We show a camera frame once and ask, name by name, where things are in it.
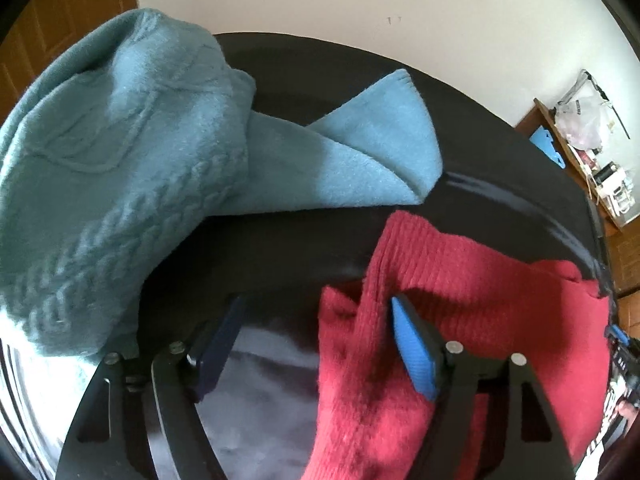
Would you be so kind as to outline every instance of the red sweater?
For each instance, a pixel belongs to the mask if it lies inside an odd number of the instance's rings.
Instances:
[[[404,292],[445,340],[478,356],[522,352],[554,408],[574,463],[602,422],[607,298],[570,262],[524,264],[423,218],[393,213],[362,283],[326,287],[319,310],[319,411],[303,480],[402,480],[433,414],[415,392],[391,328]],[[476,396],[458,478],[474,478],[486,398]]]

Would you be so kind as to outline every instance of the folded clothing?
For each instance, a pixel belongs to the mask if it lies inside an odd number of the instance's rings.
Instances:
[[[597,283],[570,262],[524,264],[396,212],[363,282],[322,293],[318,432],[304,480],[406,477],[434,405],[414,390],[388,326],[398,292],[472,354],[522,352],[581,459],[602,421],[609,371],[608,298]],[[478,395],[459,479],[475,477],[486,415]]]
[[[156,10],[57,58],[0,129],[3,341],[123,351],[144,279],[205,216],[416,204],[442,173],[404,70],[308,128],[251,112],[254,92],[211,34]]]

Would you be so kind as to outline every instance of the silver screw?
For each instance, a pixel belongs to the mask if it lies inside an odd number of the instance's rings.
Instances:
[[[104,364],[106,365],[114,365],[120,360],[120,355],[117,352],[109,352],[104,356]]]
[[[169,352],[173,355],[182,354],[184,352],[184,343],[182,341],[174,341],[169,345]]]
[[[511,361],[513,362],[513,364],[518,366],[524,366],[525,364],[527,364],[527,358],[519,352],[511,354]]]
[[[447,341],[444,348],[446,348],[450,354],[462,354],[462,351],[465,349],[460,341]]]

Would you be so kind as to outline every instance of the brown wooden door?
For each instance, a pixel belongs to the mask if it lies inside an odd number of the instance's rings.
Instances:
[[[135,7],[136,0],[31,0],[0,44],[0,124],[57,56]]]

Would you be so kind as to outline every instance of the plastic bag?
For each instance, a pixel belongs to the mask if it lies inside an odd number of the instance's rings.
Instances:
[[[556,126],[566,141],[578,150],[602,148],[609,136],[609,106],[599,96],[582,97],[558,105]]]

